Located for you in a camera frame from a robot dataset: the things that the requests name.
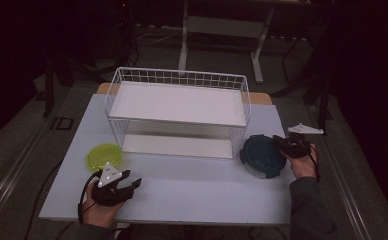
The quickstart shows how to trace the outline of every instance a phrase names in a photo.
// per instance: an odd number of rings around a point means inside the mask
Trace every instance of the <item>person's left hand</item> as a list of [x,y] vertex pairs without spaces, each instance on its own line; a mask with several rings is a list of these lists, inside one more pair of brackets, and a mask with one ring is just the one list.
[[84,223],[110,228],[117,212],[125,202],[119,203],[113,207],[100,206],[91,198],[93,187],[94,183],[91,183],[86,191],[87,200],[84,202],[82,210]]

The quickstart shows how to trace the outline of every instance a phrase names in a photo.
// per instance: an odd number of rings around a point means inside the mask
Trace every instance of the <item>lime green lid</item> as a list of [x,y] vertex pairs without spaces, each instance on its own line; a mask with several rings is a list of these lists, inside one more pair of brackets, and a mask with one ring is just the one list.
[[117,167],[122,161],[122,151],[117,144],[100,144],[91,149],[86,160],[88,169],[97,172],[103,169],[107,162],[113,167]]

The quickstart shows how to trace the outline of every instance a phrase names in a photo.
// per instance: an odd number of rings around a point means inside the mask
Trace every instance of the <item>upper shelf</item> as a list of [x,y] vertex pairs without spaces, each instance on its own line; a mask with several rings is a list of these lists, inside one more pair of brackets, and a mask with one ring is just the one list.
[[110,118],[245,127],[241,91],[123,81]]

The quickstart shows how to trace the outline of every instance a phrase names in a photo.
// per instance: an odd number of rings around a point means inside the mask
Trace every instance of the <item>person's right hand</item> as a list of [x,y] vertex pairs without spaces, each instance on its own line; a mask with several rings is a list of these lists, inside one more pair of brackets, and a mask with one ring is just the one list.
[[[310,152],[315,161],[318,161],[315,144],[310,144],[311,149]],[[302,177],[314,177],[316,178],[316,170],[315,165],[310,159],[309,156],[305,156],[302,158],[291,158],[287,156],[285,153],[281,152],[284,157],[286,157],[291,162],[291,170],[293,170],[294,176],[299,179]]]

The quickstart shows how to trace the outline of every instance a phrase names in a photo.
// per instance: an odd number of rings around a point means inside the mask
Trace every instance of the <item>hand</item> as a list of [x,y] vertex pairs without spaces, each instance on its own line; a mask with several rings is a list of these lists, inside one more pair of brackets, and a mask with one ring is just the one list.
[[[310,144],[310,155],[312,155],[315,161],[318,161],[315,144]],[[315,165],[310,159],[309,156],[305,156],[302,158],[291,158],[287,156],[285,153],[281,152],[284,157],[286,157],[291,162],[291,170],[293,170],[294,176],[299,179],[302,177],[314,177],[316,178],[316,170]]]
[[125,202],[119,203],[113,207],[100,206],[91,198],[92,188],[94,183],[91,183],[86,191],[87,200],[83,204],[84,223],[99,227],[110,228],[117,212]]

